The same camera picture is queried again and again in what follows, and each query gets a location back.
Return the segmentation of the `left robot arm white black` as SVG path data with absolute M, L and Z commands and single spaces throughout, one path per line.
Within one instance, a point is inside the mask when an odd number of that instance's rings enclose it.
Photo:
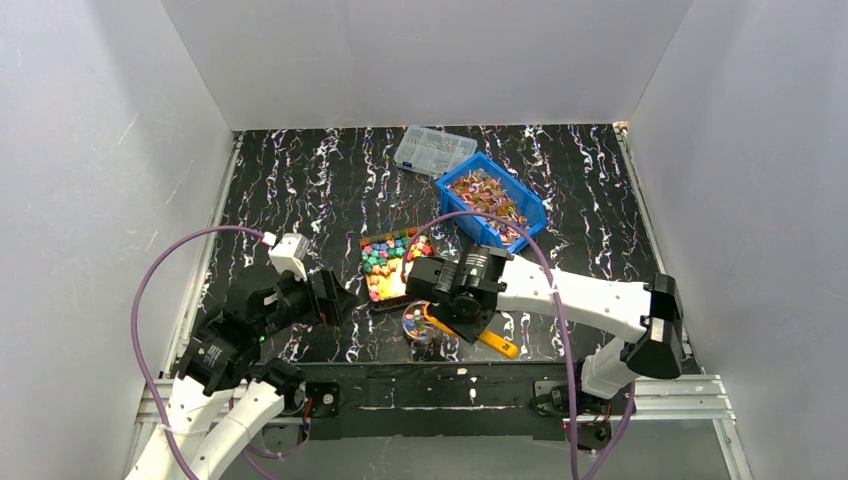
M 338 327 L 357 303 L 328 269 L 304 279 L 271 266 L 243 271 L 194 329 L 159 405 L 168 420 L 128 478 L 220 478 L 287 403 L 296 411 L 307 403 L 303 371 L 279 358 L 262 361 L 264 344 L 295 324 Z

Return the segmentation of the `blue bin of lollipops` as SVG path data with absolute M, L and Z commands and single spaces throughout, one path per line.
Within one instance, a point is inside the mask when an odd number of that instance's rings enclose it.
M 436 181 L 440 213 L 475 211 L 504 218 L 536 237 L 547 226 L 541 198 L 483 153 L 476 153 Z M 454 221 L 479 244 L 503 248 L 512 254 L 528 242 L 507 226 L 477 216 Z

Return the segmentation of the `clear plastic compartment box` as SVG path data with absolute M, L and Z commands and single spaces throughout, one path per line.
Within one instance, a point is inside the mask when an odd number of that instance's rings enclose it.
M 473 156 L 475 139 L 421 126 L 409 126 L 394 154 L 395 165 L 403 170 L 441 178 Z

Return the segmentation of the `tin tray of star candies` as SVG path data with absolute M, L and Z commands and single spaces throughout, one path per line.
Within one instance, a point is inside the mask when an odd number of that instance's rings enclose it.
M 359 240 L 361 268 L 372 310 L 402 308 L 410 301 L 400 275 L 401 264 L 405 262 L 409 270 L 419 257 L 435 255 L 433 242 L 426 234 L 413 240 L 417 232 L 418 228 L 410 227 Z

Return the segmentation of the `yellow plastic scoop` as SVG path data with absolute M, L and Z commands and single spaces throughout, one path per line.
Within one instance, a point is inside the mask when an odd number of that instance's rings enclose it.
M 435 306 L 432 303 L 426 302 L 425 305 L 422 307 L 421 311 L 423 317 L 427 322 L 434 325 L 436 328 L 446 333 L 447 335 L 456 338 L 459 337 L 457 332 L 455 332 L 450 327 L 438 320 L 435 316 L 433 316 L 433 313 L 435 312 Z M 499 354 L 503 355 L 504 357 L 510 360 L 517 359 L 520 355 L 520 349 L 515 344 L 511 343 L 510 341 L 493 333 L 488 329 L 484 329 L 483 332 L 476 339 L 476 341 L 482 342 L 484 345 L 497 351 Z

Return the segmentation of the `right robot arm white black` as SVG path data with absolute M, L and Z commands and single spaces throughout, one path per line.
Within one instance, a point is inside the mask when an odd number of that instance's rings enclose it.
M 507 358 L 520 350 L 488 328 L 494 315 L 525 312 L 561 317 L 612 335 L 578 364 L 578 391 L 610 399 L 639 377 L 674 380 L 683 372 L 682 311 L 676 281 L 616 282 L 568 273 L 482 245 L 458 261 L 420 257 L 405 273 L 408 295 L 426 302 L 440 330 L 481 342 Z

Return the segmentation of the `aluminium frame rail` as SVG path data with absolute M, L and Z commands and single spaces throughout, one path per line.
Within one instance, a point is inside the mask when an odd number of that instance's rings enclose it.
M 499 398 L 494 386 L 480 380 L 468 386 L 458 388 L 459 397 L 449 400 L 436 398 L 436 393 L 447 394 L 446 387 L 421 387 L 413 390 L 424 393 L 423 400 L 414 400 L 411 405 L 401 404 L 400 388 L 389 387 L 386 393 L 378 393 L 374 400 L 362 398 L 356 400 L 353 394 L 337 394 L 338 409 L 348 408 L 354 411 L 507 411 L 528 408 L 527 400 L 516 395 Z M 633 416 L 637 420 L 729 420 L 734 421 L 736 414 L 721 379 L 717 376 L 686 375 L 678 380 L 655 381 L 639 379 L 635 383 L 635 392 L 626 394 L 625 401 L 634 402 Z

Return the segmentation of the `clear plastic jar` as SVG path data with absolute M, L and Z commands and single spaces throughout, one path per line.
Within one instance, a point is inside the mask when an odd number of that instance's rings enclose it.
M 410 303 L 402 314 L 402 327 L 406 338 L 416 346 L 429 345 L 441 330 L 428 320 L 427 301 Z

